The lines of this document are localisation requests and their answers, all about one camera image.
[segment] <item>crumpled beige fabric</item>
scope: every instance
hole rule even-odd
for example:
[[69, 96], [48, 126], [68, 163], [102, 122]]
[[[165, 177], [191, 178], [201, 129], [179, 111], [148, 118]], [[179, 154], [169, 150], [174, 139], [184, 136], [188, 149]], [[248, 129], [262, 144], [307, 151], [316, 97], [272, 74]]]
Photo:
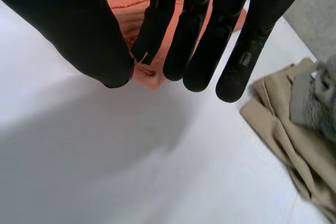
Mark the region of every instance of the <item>crumpled beige fabric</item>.
[[336, 148], [319, 132], [290, 121], [289, 102], [295, 76], [312, 66], [310, 59], [254, 83], [259, 100], [240, 111], [273, 153], [287, 166], [303, 198], [336, 223]]

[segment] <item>orange cloth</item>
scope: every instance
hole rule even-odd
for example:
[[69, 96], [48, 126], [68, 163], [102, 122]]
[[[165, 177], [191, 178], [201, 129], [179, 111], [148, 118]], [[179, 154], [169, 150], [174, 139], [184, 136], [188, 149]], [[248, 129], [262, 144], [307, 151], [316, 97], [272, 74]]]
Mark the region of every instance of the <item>orange cloth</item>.
[[[135, 41], [143, 18], [146, 7], [149, 6], [150, 0], [107, 0], [113, 13], [118, 19], [121, 32], [130, 48]], [[183, 0], [176, 0], [175, 13], [172, 21], [170, 22], [166, 34], [164, 36], [161, 48], [155, 56], [151, 65], [136, 64], [133, 74], [133, 79], [140, 82], [150, 89], [158, 89], [165, 77], [162, 72], [164, 60], [169, 50], [173, 35], [177, 26], [178, 17], [182, 12]], [[205, 19], [205, 25], [202, 28], [201, 35], [203, 34], [206, 24], [209, 21], [212, 11], [212, 0], [209, 5], [208, 13]], [[243, 10], [237, 22], [235, 30], [242, 28], [246, 18], [246, 11]]]

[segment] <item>gray fabric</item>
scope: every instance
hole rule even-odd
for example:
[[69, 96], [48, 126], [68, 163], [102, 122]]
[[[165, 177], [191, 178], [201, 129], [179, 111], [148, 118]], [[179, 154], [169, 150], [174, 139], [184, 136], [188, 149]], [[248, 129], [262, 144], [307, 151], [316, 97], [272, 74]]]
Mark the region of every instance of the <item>gray fabric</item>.
[[336, 56], [295, 77], [290, 119], [293, 123], [320, 130], [336, 143]]

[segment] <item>white table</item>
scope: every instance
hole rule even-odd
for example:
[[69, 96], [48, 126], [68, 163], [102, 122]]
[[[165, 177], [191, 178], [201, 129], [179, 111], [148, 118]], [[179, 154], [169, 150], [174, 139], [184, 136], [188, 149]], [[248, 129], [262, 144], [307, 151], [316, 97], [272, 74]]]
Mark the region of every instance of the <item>white table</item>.
[[[0, 223], [327, 223], [239, 115], [182, 82], [115, 90], [0, 2]], [[252, 80], [312, 57], [282, 18]]]

